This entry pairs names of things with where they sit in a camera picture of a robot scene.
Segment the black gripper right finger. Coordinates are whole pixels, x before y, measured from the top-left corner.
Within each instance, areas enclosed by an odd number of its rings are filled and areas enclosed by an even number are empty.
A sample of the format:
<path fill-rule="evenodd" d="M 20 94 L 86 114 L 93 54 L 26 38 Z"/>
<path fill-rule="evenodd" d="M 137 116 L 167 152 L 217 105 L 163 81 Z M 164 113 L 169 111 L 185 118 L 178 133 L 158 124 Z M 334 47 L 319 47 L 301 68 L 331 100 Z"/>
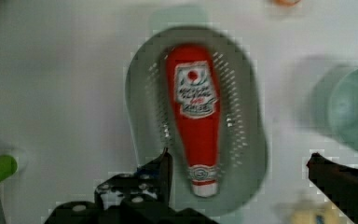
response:
<path fill-rule="evenodd" d="M 354 224 L 358 224 L 358 169 L 312 153 L 309 180 Z"/>

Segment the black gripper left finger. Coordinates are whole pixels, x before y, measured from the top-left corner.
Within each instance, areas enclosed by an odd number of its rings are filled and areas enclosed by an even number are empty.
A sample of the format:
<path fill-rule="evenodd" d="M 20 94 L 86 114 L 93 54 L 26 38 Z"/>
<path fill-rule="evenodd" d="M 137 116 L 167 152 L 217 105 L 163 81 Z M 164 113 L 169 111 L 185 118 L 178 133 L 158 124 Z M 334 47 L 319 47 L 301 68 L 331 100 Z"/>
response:
<path fill-rule="evenodd" d="M 114 175 L 94 201 L 57 206 L 44 224 L 218 224 L 192 208 L 170 208 L 172 156 L 167 149 L 133 173 Z"/>

